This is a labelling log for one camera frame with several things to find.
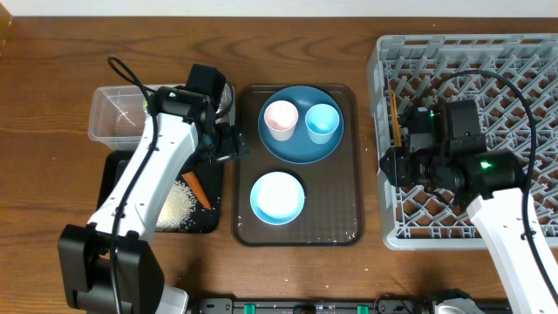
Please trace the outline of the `orange carrot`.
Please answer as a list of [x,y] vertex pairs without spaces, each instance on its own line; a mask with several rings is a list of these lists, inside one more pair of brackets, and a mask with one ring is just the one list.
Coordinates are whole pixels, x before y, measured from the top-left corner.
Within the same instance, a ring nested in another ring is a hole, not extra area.
[[190,187],[198,202],[203,206],[203,208],[211,210],[212,206],[209,199],[207,198],[204,189],[196,176],[194,171],[187,172],[182,175],[182,178],[186,184]]

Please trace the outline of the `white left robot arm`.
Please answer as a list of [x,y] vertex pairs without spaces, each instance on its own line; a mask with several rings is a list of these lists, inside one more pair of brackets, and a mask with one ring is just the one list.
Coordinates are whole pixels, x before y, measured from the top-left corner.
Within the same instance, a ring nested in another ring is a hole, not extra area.
[[217,123],[218,96],[160,87],[132,158],[84,226],[58,239],[65,299],[88,313],[184,313],[188,294],[165,283],[152,251],[156,223],[185,163],[243,153],[240,134]]

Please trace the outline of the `pink cup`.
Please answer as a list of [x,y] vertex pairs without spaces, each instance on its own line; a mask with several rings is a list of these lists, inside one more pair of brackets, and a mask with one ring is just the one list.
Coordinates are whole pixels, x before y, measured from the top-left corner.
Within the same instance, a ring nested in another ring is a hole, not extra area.
[[278,141],[286,141],[293,135],[299,113],[296,106],[287,100],[277,100],[264,111],[264,122],[271,136]]

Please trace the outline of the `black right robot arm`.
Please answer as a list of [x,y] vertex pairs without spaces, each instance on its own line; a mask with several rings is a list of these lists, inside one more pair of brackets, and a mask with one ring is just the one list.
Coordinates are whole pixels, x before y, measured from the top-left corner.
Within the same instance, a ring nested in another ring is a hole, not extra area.
[[379,165],[390,184],[453,193],[484,240],[515,313],[557,311],[557,262],[535,220],[527,175],[508,150],[487,149],[477,112],[414,108],[407,139]]

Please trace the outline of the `pile of rice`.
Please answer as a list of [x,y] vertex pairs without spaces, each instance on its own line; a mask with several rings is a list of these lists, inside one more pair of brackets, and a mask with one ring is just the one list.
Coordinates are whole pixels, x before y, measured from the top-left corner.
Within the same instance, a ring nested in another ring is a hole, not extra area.
[[184,181],[175,181],[160,212],[157,232],[210,233],[219,221],[219,209],[204,208]]

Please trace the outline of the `light blue bowl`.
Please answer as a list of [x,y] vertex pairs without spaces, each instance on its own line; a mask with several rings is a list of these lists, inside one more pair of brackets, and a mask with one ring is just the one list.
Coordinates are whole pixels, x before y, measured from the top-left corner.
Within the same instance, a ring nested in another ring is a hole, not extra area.
[[260,177],[249,195],[255,216],[275,226],[293,222],[302,213],[305,199],[302,183],[292,174],[279,171]]

